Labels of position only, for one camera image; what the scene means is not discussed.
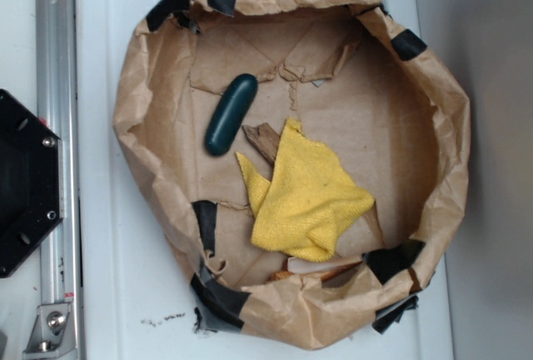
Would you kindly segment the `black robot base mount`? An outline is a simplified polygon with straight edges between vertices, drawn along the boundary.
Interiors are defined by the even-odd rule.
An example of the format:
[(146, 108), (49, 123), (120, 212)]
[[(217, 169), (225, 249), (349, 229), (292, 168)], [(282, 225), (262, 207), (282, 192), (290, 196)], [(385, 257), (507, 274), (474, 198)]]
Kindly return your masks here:
[(1, 91), (1, 277), (9, 278), (62, 221), (61, 139)]

